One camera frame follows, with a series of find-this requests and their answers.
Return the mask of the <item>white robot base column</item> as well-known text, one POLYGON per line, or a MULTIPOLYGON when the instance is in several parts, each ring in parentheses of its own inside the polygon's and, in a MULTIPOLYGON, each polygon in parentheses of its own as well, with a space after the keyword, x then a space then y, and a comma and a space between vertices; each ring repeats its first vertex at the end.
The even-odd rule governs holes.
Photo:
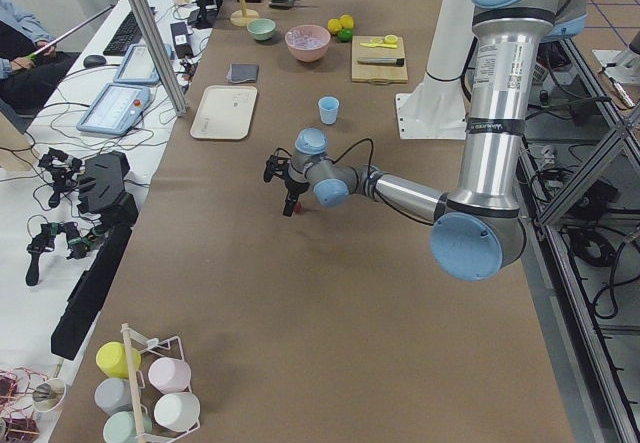
POLYGON ((423 81, 396 96, 402 139, 463 140, 466 128, 461 76, 474 41, 471 0, 443 0, 423 81))

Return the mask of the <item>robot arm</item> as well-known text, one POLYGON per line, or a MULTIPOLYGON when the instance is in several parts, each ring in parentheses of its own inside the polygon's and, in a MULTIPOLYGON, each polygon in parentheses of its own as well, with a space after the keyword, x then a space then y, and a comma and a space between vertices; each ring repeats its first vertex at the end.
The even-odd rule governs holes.
POLYGON ((444 193, 370 164, 341 166, 327 155, 325 134, 308 128, 298 134, 292 156, 271 157, 265 167, 266 178, 285 183, 285 215, 306 191, 325 207, 361 194, 425 220, 435 260, 458 279, 489 278, 519 258, 526 235, 512 186, 538 47, 579 33, 586 0, 471 2, 478 48, 456 190, 444 193))

